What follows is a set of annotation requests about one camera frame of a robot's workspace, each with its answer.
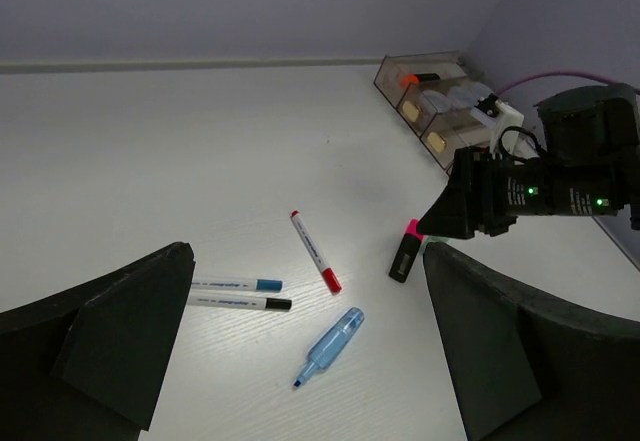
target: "light purple background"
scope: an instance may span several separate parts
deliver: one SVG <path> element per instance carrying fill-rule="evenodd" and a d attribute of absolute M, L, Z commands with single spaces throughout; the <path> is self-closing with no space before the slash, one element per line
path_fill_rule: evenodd
<path fill-rule="evenodd" d="M 499 0 L 0 0 L 0 62 L 343 58 L 461 48 Z"/>
<path fill-rule="evenodd" d="M 498 85 L 567 68 L 640 86 L 640 0 L 502 0 L 470 51 Z M 547 78 L 515 88 L 510 97 L 535 125 L 534 103 L 584 84 Z M 640 233 L 630 229 L 628 211 L 601 219 L 640 265 Z"/>

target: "marker cap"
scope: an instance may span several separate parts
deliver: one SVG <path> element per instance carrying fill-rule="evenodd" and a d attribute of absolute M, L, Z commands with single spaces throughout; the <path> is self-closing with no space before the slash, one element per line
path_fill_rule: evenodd
<path fill-rule="evenodd" d="M 282 281 L 276 279 L 259 279 L 256 283 L 256 291 L 282 291 Z"/>
<path fill-rule="evenodd" d="M 267 298 L 264 309 L 273 309 L 275 311 L 289 311 L 293 303 L 290 299 Z"/>
<path fill-rule="evenodd" d="M 329 287 L 329 291 L 331 291 L 332 293 L 337 294 L 340 291 L 342 291 L 342 286 L 340 286 L 340 283 L 338 282 L 338 278 L 333 272 L 333 269 L 331 268 L 325 269 L 322 272 L 322 278 L 324 279 L 324 282 L 327 283 L 327 286 Z"/>

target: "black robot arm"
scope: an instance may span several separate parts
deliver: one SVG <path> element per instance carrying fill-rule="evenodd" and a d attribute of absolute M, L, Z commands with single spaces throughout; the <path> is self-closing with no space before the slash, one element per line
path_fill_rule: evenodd
<path fill-rule="evenodd" d="M 522 160 L 469 147 L 455 153 L 449 183 L 417 226 L 469 239 L 505 233 L 517 216 L 615 216 L 631 206 L 640 230 L 640 121 L 634 89 L 586 86 L 538 105 L 547 150 Z"/>

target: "pink highlighter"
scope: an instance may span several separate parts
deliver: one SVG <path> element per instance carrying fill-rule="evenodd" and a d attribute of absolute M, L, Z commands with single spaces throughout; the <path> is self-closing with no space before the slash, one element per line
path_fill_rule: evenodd
<path fill-rule="evenodd" d="M 417 219 L 412 219 L 409 222 L 409 226 L 407 226 L 407 230 L 404 232 L 396 257 L 393 259 L 393 263 L 391 264 L 389 277 L 391 279 L 395 279 L 399 283 L 404 283 L 407 280 L 409 271 L 411 271 L 411 266 L 413 266 L 413 262 L 420 251 L 420 246 L 422 246 L 424 235 L 419 234 L 418 231 L 416 231 L 417 226 Z"/>

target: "clear plastic container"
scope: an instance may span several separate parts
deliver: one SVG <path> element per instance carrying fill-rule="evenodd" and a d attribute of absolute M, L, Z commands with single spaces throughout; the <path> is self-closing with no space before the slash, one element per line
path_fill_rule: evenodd
<path fill-rule="evenodd" d="M 398 108 L 407 88 L 413 84 L 419 84 L 427 89 L 429 85 L 437 84 L 441 80 L 464 78 L 476 74 L 468 66 L 462 53 L 458 51 L 386 56 L 373 84 L 394 108 Z"/>
<path fill-rule="evenodd" d="M 427 129 L 420 136 L 420 141 L 444 170 L 453 163 L 456 149 L 467 146 L 458 134 L 461 129 L 459 113 L 451 111 L 439 113 L 433 117 Z"/>
<path fill-rule="evenodd" d="M 427 129 L 438 109 L 417 85 L 411 85 L 400 100 L 398 114 L 420 136 Z"/>
<path fill-rule="evenodd" d="M 427 98 L 431 104 L 433 104 L 434 108 L 436 108 L 436 111 L 439 113 L 446 113 L 454 109 L 451 99 L 438 91 L 426 89 L 422 91 L 422 95 Z"/>
<path fill-rule="evenodd" d="M 479 101 L 475 94 L 463 86 L 452 87 L 447 93 L 447 98 L 455 109 L 473 108 Z"/>
<path fill-rule="evenodd" d="M 469 91 L 471 91 L 478 99 L 488 98 L 493 94 L 493 89 L 484 83 L 474 81 L 469 85 Z"/>

